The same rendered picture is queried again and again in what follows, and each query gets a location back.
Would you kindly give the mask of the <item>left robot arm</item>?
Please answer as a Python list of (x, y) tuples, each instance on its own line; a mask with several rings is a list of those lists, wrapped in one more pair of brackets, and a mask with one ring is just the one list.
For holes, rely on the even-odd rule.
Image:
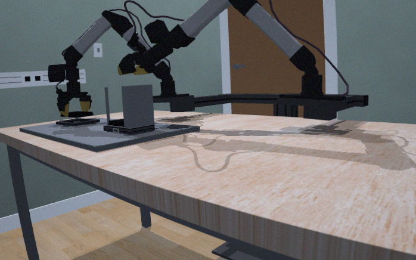
[(322, 75), (315, 67), (315, 56), (298, 42), (257, 0), (208, 0), (194, 14), (176, 25), (170, 32), (164, 21), (156, 20), (144, 27), (156, 58), (164, 59), (173, 48), (187, 47), (195, 37), (222, 11), (233, 6), (252, 21), (289, 60), (306, 75), (302, 76), (300, 94), (279, 94), (279, 98), (342, 101), (346, 96), (323, 95)]

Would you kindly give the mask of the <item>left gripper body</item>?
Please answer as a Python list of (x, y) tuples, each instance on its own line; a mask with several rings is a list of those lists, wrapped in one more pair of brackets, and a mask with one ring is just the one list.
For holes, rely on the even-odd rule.
[(147, 73), (155, 72), (155, 64), (158, 63), (161, 59), (156, 58), (152, 50), (153, 47), (141, 55), (138, 52), (134, 52), (133, 54), (128, 54), (123, 57), (119, 64), (119, 68), (122, 74), (136, 72), (135, 65), (140, 65), (139, 68), (144, 69)]

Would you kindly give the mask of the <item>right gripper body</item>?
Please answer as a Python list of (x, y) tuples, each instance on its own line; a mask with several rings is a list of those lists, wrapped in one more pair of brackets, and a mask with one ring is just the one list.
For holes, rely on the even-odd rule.
[(60, 94), (62, 98), (57, 98), (59, 111), (65, 112), (65, 106), (69, 103), (69, 100), (66, 100), (66, 98), (79, 98), (79, 101), (89, 101), (89, 108), (91, 108), (91, 96), (87, 95), (88, 92), (80, 92), (80, 82), (66, 82), (66, 84), (67, 93)]

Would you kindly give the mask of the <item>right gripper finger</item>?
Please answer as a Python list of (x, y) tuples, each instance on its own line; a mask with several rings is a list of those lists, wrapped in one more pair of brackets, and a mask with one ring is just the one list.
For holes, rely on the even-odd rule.
[(65, 112), (59, 111), (61, 114), (63, 114), (65, 117), (69, 116), (69, 103), (65, 106)]
[(88, 112), (88, 110), (90, 109), (90, 102), (89, 101), (80, 101), (80, 106), (83, 112)]

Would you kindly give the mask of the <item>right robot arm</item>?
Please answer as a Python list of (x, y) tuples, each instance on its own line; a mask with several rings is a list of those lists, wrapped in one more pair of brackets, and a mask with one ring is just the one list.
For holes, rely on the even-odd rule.
[[(134, 28), (129, 19), (125, 16), (103, 11), (102, 16), (97, 22), (73, 45), (64, 52), (66, 64), (56, 64), (48, 66), (49, 82), (64, 82), (65, 78), (69, 82), (79, 80), (79, 69), (77, 62), (83, 57), (87, 50), (106, 32), (113, 28), (121, 37), (128, 42), (134, 33)], [(176, 94), (175, 81), (170, 74), (170, 68), (164, 61), (159, 61), (156, 65), (156, 71), (153, 73), (158, 79), (161, 79), (161, 94), (153, 98), (172, 98), (186, 97), (189, 94)], [(69, 66), (69, 67), (66, 67)], [(64, 68), (64, 69), (63, 69)], [(66, 70), (66, 73), (65, 73)]]

